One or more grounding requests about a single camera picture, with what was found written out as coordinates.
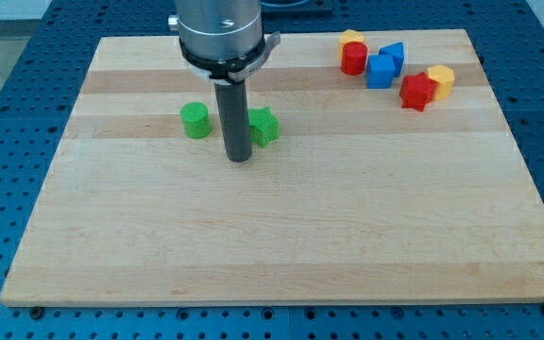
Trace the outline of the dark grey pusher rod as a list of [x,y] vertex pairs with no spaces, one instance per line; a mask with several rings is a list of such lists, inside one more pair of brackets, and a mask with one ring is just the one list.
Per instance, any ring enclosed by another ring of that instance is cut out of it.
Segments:
[[245,162],[252,154],[246,85],[215,84],[214,90],[226,155],[232,162]]

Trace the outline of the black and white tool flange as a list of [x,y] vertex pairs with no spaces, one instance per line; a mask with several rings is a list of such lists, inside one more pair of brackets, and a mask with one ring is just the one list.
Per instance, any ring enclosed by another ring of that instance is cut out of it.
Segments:
[[262,38],[254,49],[236,59],[203,59],[190,52],[179,41],[186,67],[196,76],[217,85],[236,85],[257,73],[267,62],[272,50],[281,43],[281,34],[274,32]]

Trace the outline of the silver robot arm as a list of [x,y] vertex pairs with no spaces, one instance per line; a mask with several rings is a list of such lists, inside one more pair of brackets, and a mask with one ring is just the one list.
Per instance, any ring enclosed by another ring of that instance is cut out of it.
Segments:
[[281,34],[264,35],[259,0],[175,0],[167,19],[184,60],[214,86],[226,149],[232,162],[251,157],[247,109],[249,77],[267,62]]

